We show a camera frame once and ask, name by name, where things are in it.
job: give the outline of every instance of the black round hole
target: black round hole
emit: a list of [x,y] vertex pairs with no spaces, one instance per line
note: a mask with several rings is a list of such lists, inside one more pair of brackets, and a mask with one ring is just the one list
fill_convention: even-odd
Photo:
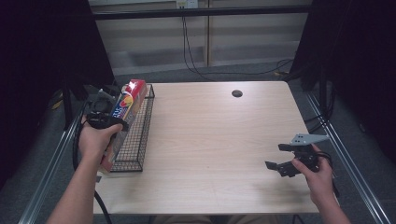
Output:
[[235,91],[232,92],[232,95],[234,97],[241,97],[243,95],[243,93],[241,91],[239,91],[239,90],[235,90]]

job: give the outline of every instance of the wall outlet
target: wall outlet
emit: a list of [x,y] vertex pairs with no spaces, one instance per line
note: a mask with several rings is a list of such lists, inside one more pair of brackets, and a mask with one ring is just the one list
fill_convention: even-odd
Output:
[[198,0],[187,0],[187,8],[198,8]]
[[176,0],[176,8],[187,8],[187,0]]

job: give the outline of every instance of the gray floor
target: gray floor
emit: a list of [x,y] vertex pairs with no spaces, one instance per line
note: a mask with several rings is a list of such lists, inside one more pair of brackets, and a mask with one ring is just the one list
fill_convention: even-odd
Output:
[[[143,78],[148,83],[279,80],[279,77],[274,76],[273,73],[253,75],[271,70],[275,66],[276,63],[260,63],[200,68],[200,73],[219,72],[219,74],[204,76],[183,69],[142,75],[118,76],[116,80],[119,84],[126,83],[131,78]],[[315,113],[308,103],[306,92],[303,92],[300,88],[300,81],[298,79],[293,80],[289,85],[303,118],[309,119],[314,117]],[[315,88],[313,93],[317,95],[318,88]],[[75,102],[75,109],[79,105],[79,102]],[[309,129],[316,123],[316,121],[307,123],[307,128]],[[361,131],[359,120],[339,98],[335,101],[331,123],[338,132],[368,186],[375,194],[375,198],[378,199],[389,217],[390,222],[396,221],[396,213],[394,213],[396,211],[396,193],[394,193],[394,189],[396,189],[396,165],[384,156],[376,141],[369,134]],[[35,189],[46,171],[48,162],[63,133],[63,108],[48,110],[42,119],[40,127],[41,132],[39,132],[27,160],[22,163],[20,170],[8,180],[0,192],[0,223],[17,223],[26,205],[35,193]],[[361,192],[357,190],[332,144],[323,142],[319,146],[329,152],[333,157],[334,171],[337,175],[335,184],[341,193],[339,202],[351,221],[353,223],[375,223],[375,219],[366,206],[367,202],[361,197]],[[43,206],[37,215],[36,223],[45,222],[53,206],[62,195],[72,174],[71,146],[69,146],[60,162],[58,172],[51,182]],[[321,223],[318,215],[300,214],[300,216],[304,223]],[[143,224],[148,223],[149,220],[148,217],[141,216],[112,216],[112,218],[113,223]],[[291,223],[291,219],[291,215],[281,216],[282,223]],[[106,221],[103,216],[95,216],[95,223],[106,223]]]

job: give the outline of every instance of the finger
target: finger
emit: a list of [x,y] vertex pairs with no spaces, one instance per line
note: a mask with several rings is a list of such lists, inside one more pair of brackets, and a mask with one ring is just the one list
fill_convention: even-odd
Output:
[[119,133],[122,130],[122,127],[123,127],[122,124],[115,124],[115,125],[112,125],[112,126],[106,128],[105,130],[106,130],[106,133],[109,136],[111,136],[114,133]]
[[82,115],[81,124],[84,127],[91,127],[90,123],[87,122],[87,115]]
[[312,146],[312,148],[314,149],[314,151],[316,151],[316,152],[321,152],[320,148],[317,147],[317,145],[311,144],[311,146]]
[[331,170],[332,169],[332,167],[329,164],[329,161],[327,161],[323,157],[318,158],[318,167],[320,170]]
[[299,160],[293,159],[291,160],[291,163],[298,171],[300,171],[303,175],[305,175],[306,178],[309,178],[309,176],[313,174],[313,172]]

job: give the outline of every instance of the forearm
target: forearm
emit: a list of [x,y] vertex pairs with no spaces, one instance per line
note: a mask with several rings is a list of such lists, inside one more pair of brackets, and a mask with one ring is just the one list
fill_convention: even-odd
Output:
[[83,159],[48,223],[92,223],[97,160]]
[[325,224],[349,224],[350,221],[336,200],[329,200],[317,204],[320,215]]

